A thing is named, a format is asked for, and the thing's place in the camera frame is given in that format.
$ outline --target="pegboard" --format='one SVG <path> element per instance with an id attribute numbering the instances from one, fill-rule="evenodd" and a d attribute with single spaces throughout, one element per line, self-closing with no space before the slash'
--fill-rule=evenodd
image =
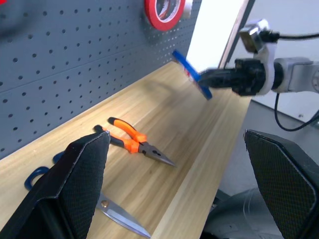
<path id="1" fill-rule="evenodd" d="M 187 54 L 190 19 L 161 32 L 144 0 L 9 0 L 0 5 L 0 159 Z"/>

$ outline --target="wooden workbench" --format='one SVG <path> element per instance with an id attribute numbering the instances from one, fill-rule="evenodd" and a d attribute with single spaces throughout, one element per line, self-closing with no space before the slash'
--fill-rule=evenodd
<path id="1" fill-rule="evenodd" d="M 153 239 L 197 239 L 236 142 L 250 99 L 231 90 L 210 101 L 182 69 L 169 63 L 117 94 L 0 160 L 0 229 L 27 194 L 23 183 L 39 166 L 108 117 L 126 120 L 177 168 L 110 146 L 102 191 L 153 235 Z M 95 212 L 88 239 L 137 239 Z"/>

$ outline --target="red tape roll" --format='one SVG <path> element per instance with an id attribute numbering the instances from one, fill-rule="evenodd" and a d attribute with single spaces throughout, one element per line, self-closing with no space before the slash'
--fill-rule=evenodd
<path id="1" fill-rule="evenodd" d="M 165 19 L 161 19 L 156 9 L 157 0 L 144 0 L 146 16 L 151 25 L 160 31 L 172 29 L 183 15 L 185 0 L 176 0 L 172 13 Z"/>

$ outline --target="orange pliers handle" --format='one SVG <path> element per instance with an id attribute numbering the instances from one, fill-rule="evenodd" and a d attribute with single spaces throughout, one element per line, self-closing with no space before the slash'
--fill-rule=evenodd
<path id="1" fill-rule="evenodd" d="M 111 143 L 125 148 L 130 153 L 137 153 L 139 151 L 140 143 L 146 142 L 147 137 L 145 134 L 138 132 L 133 126 L 124 120 L 110 117 L 108 122 L 123 131 L 125 131 L 132 139 L 126 139 L 122 137 L 115 136 L 111 133 Z"/>

